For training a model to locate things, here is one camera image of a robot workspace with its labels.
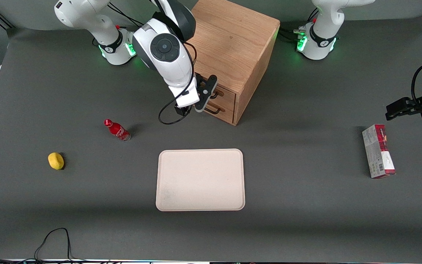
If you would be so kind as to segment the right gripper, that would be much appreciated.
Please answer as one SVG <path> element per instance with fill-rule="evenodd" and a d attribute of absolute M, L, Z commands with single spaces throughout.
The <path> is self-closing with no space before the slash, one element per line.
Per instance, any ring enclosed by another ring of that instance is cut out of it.
<path fill-rule="evenodd" d="M 167 85 L 174 98 L 171 103 L 176 103 L 174 109 L 180 116 L 187 116 L 192 110 L 192 105 L 200 101 L 195 75 L 172 75 L 167 77 Z"/>

